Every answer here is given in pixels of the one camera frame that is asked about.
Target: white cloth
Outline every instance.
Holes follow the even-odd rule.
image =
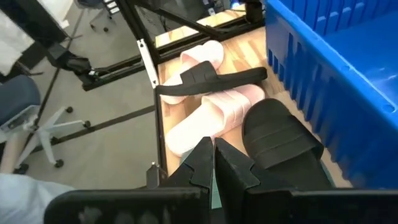
[[[43,224],[51,200],[71,190],[25,175],[0,174],[0,224]]]
[[[39,2],[61,24],[73,0],[39,0]],[[0,30],[0,72],[7,75],[22,52],[34,41],[2,11],[0,11]]]

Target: wooden surface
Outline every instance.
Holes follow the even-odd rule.
[[[209,24],[216,26],[220,23],[230,21],[231,19],[242,16],[242,12],[221,12],[215,16],[207,17],[200,20],[202,24]],[[168,33],[162,34],[156,38],[157,46],[168,44],[172,41],[181,39],[188,35],[192,35],[192,31],[188,27],[181,27],[177,30],[172,30]],[[240,72],[249,68],[266,67],[268,71],[268,78],[263,81],[262,86],[268,98],[277,98],[283,102],[293,115],[298,117],[299,120],[311,130],[311,126],[304,121],[303,114],[297,110],[295,102],[290,99],[289,93],[284,90],[283,84],[272,73],[272,70],[267,67],[266,60],[266,30],[265,27],[258,28],[246,34],[239,35],[232,39],[222,42],[224,46],[224,61],[218,69],[218,74]],[[174,72],[179,69],[180,60],[175,58],[168,62],[159,65],[159,81],[160,84],[164,83]],[[197,109],[200,105],[201,96],[189,96],[183,102],[177,105],[168,105],[162,102],[162,116],[163,116],[163,129],[167,134],[175,125],[185,119],[190,113]],[[238,126],[222,136],[223,139],[228,141],[241,152],[246,153],[244,149],[241,126]],[[166,160],[169,175],[171,175],[179,166],[180,158],[174,155],[166,145]],[[332,163],[330,155],[325,151],[322,160],[327,166],[328,170],[339,187],[349,187],[349,182],[341,177],[339,167]]]

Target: blue bin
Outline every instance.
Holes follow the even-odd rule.
[[[355,187],[398,188],[398,1],[268,0],[268,64]]]

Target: black slide sandal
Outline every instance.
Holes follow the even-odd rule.
[[[264,67],[252,68],[242,72],[217,75],[209,61],[204,61],[181,73],[182,84],[174,86],[159,85],[157,92],[167,96],[190,96],[201,93],[229,90],[237,86],[254,84],[267,78]]]
[[[322,144],[278,100],[265,99],[247,113],[243,144],[256,164],[302,190],[330,189]]]

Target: caster wheel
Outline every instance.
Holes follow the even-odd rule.
[[[83,124],[83,127],[85,127],[85,128],[90,128],[90,127],[91,127],[91,122],[90,122],[90,121],[86,121],[86,122]]]
[[[24,174],[26,174],[28,169],[29,169],[29,165],[28,164],[21,164],[21,165],[19,165],[18,169],[14,170],[14,174],[24,175]]]
[[[63,167],[63,160],[62,159],[57,160],[57,162],[55,163],[54,167],[55,168]]]
[[[51,145],[54,145],[54,144],[56,144],[56,143],[58,143],[58,142],[59,142],[59,138],[52,137],[52,138],[50,139]]]
[[[72,113],[73,112],[73,107],[68,106],[68,108],[65,110],[67,113]]]

